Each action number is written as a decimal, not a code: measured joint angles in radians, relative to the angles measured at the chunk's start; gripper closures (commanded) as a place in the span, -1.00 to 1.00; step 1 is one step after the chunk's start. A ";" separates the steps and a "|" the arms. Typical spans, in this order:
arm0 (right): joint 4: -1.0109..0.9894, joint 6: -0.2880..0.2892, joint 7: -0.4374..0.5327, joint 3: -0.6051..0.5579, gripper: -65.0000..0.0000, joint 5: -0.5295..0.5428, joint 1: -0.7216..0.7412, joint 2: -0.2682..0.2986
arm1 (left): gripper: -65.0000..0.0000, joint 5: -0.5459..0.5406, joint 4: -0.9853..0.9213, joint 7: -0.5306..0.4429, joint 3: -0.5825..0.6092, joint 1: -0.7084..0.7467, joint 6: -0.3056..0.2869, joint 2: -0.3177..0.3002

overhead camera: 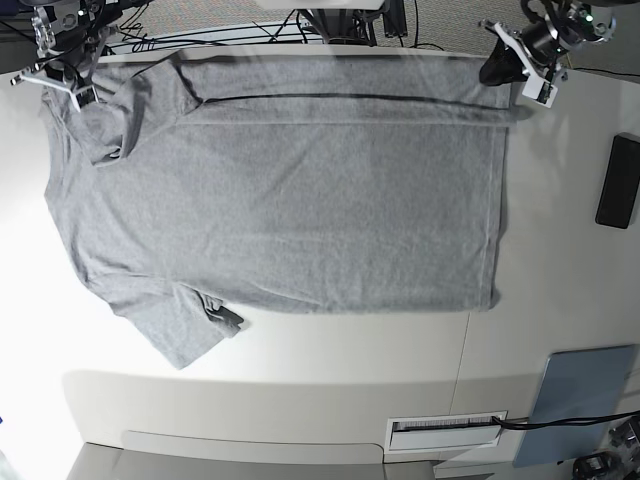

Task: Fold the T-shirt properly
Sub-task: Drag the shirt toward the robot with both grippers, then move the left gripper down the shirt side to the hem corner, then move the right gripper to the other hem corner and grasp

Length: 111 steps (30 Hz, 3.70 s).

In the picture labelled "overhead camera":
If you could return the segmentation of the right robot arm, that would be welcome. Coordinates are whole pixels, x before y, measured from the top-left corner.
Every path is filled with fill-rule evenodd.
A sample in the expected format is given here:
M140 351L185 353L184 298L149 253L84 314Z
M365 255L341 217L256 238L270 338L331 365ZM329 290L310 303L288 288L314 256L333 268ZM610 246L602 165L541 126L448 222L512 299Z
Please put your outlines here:
M411 94L400 90L383 94L383 73L391 80L406 80L396 76L399 58L329 56L306 57L216 57L193 62L173 55L161 61L142 65L148 68L129 72L135 65L102 65L99 59L108 39L122 35L142 46L151 44L178 45L180 38L150 39L126 33L116 25L128 9L143 9L151 1L17 1L32 10L33 40L39 60L22 70L12 84L40 83L47 93L71 100L80 99L81 107L91 102L107 100L107 83L114 83L116 74L131 73L119 85L118 95L158 97L167 102L170 94L179 99L192 98L202 102L271 98L386 98L409 99ZM294 9L298 20L306 19L311 32L322 38L325 46L350 45L376 47L373 23L382 17L386 35L396 36L405 45L404 1L382 1L377 9ZM507 40L498 37L491 56L478 71L478 82L485 87L500 87L523 83L530 79L524 66Z

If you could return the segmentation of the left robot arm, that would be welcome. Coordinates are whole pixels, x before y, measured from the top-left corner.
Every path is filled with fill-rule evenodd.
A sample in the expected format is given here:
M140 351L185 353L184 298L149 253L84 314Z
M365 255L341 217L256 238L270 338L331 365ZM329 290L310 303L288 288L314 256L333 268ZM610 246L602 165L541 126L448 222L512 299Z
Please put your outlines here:
M607 42L616 29L614 1L542 1L536 11L528 1L520 8L529 24L515 30L485 20L481 26L497 43L480 69L485 86L525 82L536 77L553 82L560 59L584 44Z

